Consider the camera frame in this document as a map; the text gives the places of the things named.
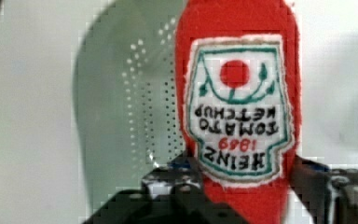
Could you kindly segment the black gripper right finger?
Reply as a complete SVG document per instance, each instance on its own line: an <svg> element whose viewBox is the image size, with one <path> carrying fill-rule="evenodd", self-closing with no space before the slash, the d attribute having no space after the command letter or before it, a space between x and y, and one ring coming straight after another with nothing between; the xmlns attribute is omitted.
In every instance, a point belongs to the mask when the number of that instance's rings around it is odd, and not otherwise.
<svg viewBox="0 0 358 224"><path fill-rule="evenodd" d="M295 156L290 187L315 224L358 224L358 169L331 169Z"/></svg>

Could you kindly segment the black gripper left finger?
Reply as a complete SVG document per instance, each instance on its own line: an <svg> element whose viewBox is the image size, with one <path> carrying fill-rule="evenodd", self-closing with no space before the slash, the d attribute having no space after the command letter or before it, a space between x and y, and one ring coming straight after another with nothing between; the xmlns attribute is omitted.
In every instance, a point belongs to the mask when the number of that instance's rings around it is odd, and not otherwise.
<svg viewBox="0 0 358 224"><path fill-rule="evenodd" d="M190 185L203 189L203 180L198 161L183 153L172 161L154 168L141 180L141 186L152 199L169 195L174 187Z"/></svg>

